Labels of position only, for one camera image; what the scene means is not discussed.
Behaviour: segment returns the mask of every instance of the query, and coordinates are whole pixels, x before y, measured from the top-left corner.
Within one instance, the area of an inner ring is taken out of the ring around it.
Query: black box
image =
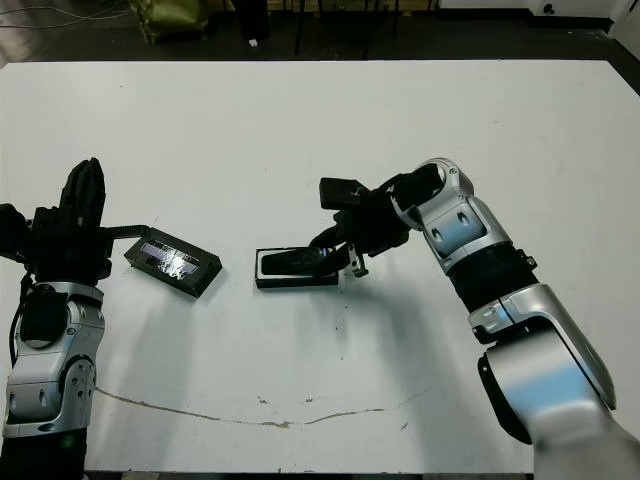
[[[216,255],[155,228],[150,228],[124,257],[132,267],[196,298],[222,270]]]
[[[278,254],[285,252],[303,252],[307,250],[325,250],[328,254],[333,248],[317,249],[315,247],[290,247],[290,248],[261,248],[256,250],[255,278],[258,288],[283,288],[283,287],[315,287],[321,285],[337,285],[338,272],[333,272],[322,277],[314,277],[309,273],[292,275],[265,275],[262,272],[262,258],[267,254]]]

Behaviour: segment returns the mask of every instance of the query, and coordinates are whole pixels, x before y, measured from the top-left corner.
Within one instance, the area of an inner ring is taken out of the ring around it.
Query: robotic arm
[[[104,201],[102,169],[91,159],[73,169],[60,205],[36,209],[32,221],[0,205],[0,255],[27,270],[9,338],[2,478],[83,476],[104,333],[96,285],[111,272],[114,239],[145,228],[100,227]]]
[[[423,233],[490,345],[478,372],[501,426],[533,444],[538,480],[640,478],[640,442],[612,418],[613,382],[602,359],[548,285],[516,250],[456,164],[432,159],[370,191],[355,180],[323,178],[323,208],[336,225],[312,246],[344,245],[318,266],[367,273],[375,256]]]

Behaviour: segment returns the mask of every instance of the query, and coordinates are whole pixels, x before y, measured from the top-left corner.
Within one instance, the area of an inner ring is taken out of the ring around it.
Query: chair leg
[[[373,15],[375,15],[376,13],[378,13],[378,5],[380,3],[380,0],[376,0],[375,3],[373,4]],[[365,0],[365,4],[364,4],[364,11],[367,11],[367,7],[369,6],[369,0]],[[369,58],[369,44],[371,43],[371,19],[365,18],[366,23],[366,44],[364,47],[364,54],[362,56],[363,60],[367,60]]]
[[[302,23],[304,22],[304,4],[305,0],[300,0],[300,13],[298,14],[298,34],[296,35],[295,54],[300,53],[300,41],[302,40]]]
[[[398,13],[400,12],[400,0],[396,0],[396,10],[393,12],[393,35],[398,32]]]

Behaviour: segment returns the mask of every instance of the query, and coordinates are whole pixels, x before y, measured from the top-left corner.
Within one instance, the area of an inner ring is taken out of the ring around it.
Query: crack line
[[[138,407],[144,407],[144,408],[150,408],[152,410],[159,410],[162,412],[169,412],[169,413],[177,413],[178,415],[186,415],[189,417],[195,417],[195,418],[201,418],[203,420],[209,420],[212,422],[223,422],[223,423],[235,423],[238,425],[253,425],[253,426],[259,426],[259,427],[275,427],[275,428],[289,428],[291,425],[314,425],[316,423],[320,423],[320,422],[324,422],[325,420],[330,420],[332,418],[337,418],[337,417],[346,417],[346,416],[350,416],[350,415],[359,415],[361,413],[380,413],[380,412],[387,412],[387,411],[391,411],[391,410],[396,410],[400,407],[402,407],[403,405],[406,405],[407,403],[415,400],[417,397],[419,397],[420,395],[424,394],[428,389],[425,389],[421,392],[418,392],[412,396],[410,396],[409,398],[407,398],[406,400],[400,402],[398,405],[396,405],[393,408],[365,408],[363,410],[354,410],[352,412],[338,412],[338,413],[333,413],[331,415],[326,415],[324,417],[320,417],[320,418],[316,418],[315,420],[310,420],[308,422],[289,422],[289,421],[283,421],[283,422],[249,422],[249,421],[244,421],[244,420],[235,420],[235,419],[230,419],[230,418],[221,418],[221,417],[212,417],[210,415],[204,415],[202,413],[195,413],[195,412],[189,412],[187,410],[178,410],[176,408],[169,408],[169,407],[163,407],[160,405],[154,405],[152,403],[147,403],[144,401],[136,401],[136,400],[131,400],[130,398],[126,398],[126,397],[121,397],[120,395],[116,395],[114,393],[110,393],[107,392],[106,390],[102,390],[101,388],[96,387],[96,391],[102,393],[103,395],[113,398],[114,400],[119,400],[121,402],[124,403],[128,403],[130,405],[135,405]]]

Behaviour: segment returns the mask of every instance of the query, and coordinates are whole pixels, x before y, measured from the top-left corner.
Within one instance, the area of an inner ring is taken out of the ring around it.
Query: white table
[[[320,177],[375,187],[433,156],[457,161],[537,259],[640,435],[640,98],[609,64],[49,63],[8,65],[0,82],[3,201],[28,216],[57,204],[95,156],[104,225],[153,224],[225,268],[194,301],[116,244],[87,468],[531,471],[420,235],[339,287],[254,286],[256,248],[332,223]],[[4,378],[22,269],[0,266]]]

